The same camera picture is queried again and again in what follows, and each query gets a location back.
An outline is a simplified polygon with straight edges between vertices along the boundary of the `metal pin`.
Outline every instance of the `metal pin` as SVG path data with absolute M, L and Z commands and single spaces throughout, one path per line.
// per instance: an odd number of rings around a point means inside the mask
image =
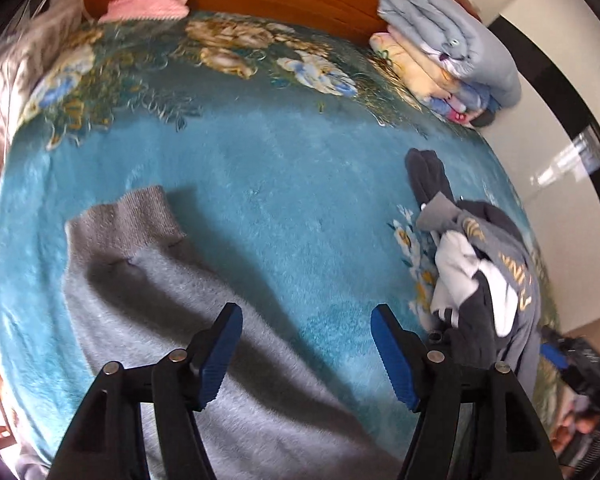
M 508 374 L 511 371 L 511 367 L 504 361 L 496 361 L 495 368 L 501 374 Z
M 427 352 L 427 359 L 432 363 L 441 363 L 445 360 L 445 355 L 439 350 L 430 350 Z
M 180 361 L 184 361 L 187 358 L 187 351 L 183 348 L 176 348 L 172 350 L 169 354 L 169 359 L 174 363 L 179 363 Z
M 113 375 L 118 370 L 120 370 L 120 364 L 115 361 L 109 361 L 102 367 L 102 371 L 105 375 Z

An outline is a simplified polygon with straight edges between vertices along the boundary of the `gray sweater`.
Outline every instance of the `gray sweater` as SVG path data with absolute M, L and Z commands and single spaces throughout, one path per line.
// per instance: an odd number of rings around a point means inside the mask
M 66 225 L 64 296 L 91 371 L 153 364 L 208 328 L 228 301 L 242 338 L 218 398 L 196 414 L 219 480 L 391 479 L 400 463 L 266 325 L 196 257 L 162 188 L 94 206 Z M 142 416 L 148 463 L 164 478 L 153 409 Z
M 515 371 L 529 399 L 533 398 L 540 360 L 540 288 L 526 247 L 504 229 L 458 208 L 439 192 L 422 210 L 416 227 L 444 233 L 457 231 L 485 253 L 518 295 L 518 325 L 499 356 Z

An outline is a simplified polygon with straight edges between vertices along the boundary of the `floral blanket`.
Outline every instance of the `floral blanket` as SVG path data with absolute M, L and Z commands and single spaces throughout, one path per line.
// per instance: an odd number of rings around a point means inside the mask
M 403 455 L 416 417 L 369 322 L 388 303 L 424 332 L 436 269 L 413 230 L 410 148 L 436 150 L 455 194 L 496 203 L 533 246 L 480 135 L 421 107 L 368 50 L 202 12 L 70 38 L 26 105 L 0 187 L 0 366 L 40 454 L 51 460 L 93 379 L 61 294 L 64 222 L 161 184 L 204 262 Z

